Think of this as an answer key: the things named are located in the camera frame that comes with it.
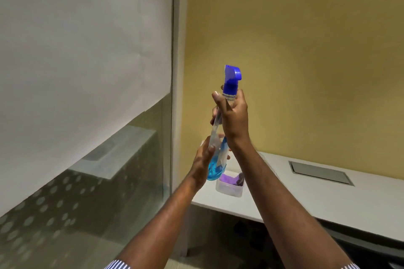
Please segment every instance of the spray nozzle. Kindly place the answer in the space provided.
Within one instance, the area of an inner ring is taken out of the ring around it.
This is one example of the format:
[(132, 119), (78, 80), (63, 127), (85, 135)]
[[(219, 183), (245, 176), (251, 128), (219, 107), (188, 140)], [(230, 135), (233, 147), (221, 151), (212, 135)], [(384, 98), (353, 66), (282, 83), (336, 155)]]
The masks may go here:
[(241, 80), (240, 68), (235, 66), (225, 66), (225, 84), (223, 86), (223, 93), (227, 95), (236, 95), (238, 82)]

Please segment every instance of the yellow wall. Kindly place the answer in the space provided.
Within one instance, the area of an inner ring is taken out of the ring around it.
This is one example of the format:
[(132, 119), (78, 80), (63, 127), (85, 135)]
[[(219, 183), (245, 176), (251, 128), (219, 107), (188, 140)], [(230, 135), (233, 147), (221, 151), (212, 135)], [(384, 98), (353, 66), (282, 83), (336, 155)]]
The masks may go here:
[(239, 66), (260, 151), (404, 179), (404, 0), (188, 0), (181, 170)]

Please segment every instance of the white desk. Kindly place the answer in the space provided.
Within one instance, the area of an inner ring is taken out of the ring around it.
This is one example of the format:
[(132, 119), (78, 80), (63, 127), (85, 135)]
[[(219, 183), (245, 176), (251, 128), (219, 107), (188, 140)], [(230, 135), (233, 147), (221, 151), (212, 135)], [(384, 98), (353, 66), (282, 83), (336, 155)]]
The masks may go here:
[[(260, 153), (297, 200), (316, 218), (404, 241), (404, 181)], [(226, 169), (240, 172), (232, 153)], [(289, 160), (344, 171), (355, 186), (294, 174)], [(192, 204), (262, 222), (248, 186), (241, 198), (216, 191), (206, 181)]]

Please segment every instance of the right hand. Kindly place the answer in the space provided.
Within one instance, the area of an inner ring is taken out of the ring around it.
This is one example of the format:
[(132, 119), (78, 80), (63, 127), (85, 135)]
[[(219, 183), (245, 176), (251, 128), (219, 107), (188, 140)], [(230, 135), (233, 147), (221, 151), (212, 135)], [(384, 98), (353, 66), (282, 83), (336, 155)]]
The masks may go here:
[(217, 109), (220, 109), (223, 119), (223, 130), (230, 149), (236, 148), (236, 145), (239, 143), (249, 142), (249, 116), (243, 90), (239, 89), (237, 91), (233, 108), (230, 107), (226, 98), (218, 92), (213, 92), (212, 97), (217, 104), (217, 107), (212, 111), (212, 119), (214, 121)]

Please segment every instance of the transparent plastic bottle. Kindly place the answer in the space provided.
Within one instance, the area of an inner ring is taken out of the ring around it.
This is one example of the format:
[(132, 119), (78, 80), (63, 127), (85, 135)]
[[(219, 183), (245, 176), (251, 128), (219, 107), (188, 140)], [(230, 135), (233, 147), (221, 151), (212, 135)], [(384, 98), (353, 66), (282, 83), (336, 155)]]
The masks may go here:
[[(241, 80), (240, 69), (226, 65), (223, 96), (231, 107), (234, 105), (239, 80)], [(227, 139), (223, 131), (222, 115), (219, 109), (217, 110), (215, 122), (212, 126), (212, 133), (210, 134), (209, 146), (211, 145), (215, 146), (216, 150), (209, 163), (208, 180), (213, 181), (218, 179), (223, 171), (225, 171), (227, 155), (229, 153), (229, 146), (227, 145)]]

